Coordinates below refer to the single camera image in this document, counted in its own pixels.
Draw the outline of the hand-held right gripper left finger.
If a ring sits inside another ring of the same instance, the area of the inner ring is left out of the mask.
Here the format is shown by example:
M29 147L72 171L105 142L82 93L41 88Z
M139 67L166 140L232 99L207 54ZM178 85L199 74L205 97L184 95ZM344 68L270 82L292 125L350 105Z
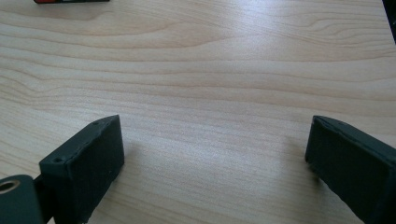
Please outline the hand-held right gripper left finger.
M57 224L86 223L124 164L120 117L96 120L40 163L45 187L54 192Z

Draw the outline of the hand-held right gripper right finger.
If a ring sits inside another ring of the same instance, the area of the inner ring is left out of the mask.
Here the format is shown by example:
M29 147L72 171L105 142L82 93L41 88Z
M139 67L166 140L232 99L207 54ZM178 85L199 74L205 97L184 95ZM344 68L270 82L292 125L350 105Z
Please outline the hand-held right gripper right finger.
M305 161L365 224L396 224L396 148L314 116Z

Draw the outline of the multicoloured puzzle cube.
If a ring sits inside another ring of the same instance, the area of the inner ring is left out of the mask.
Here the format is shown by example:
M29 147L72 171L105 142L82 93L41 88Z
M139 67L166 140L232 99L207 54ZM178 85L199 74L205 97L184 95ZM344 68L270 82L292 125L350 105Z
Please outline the multicoloured puzzle cube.
M110 0L34 0L37 4L69 4L69 3L94 3L109 2Z

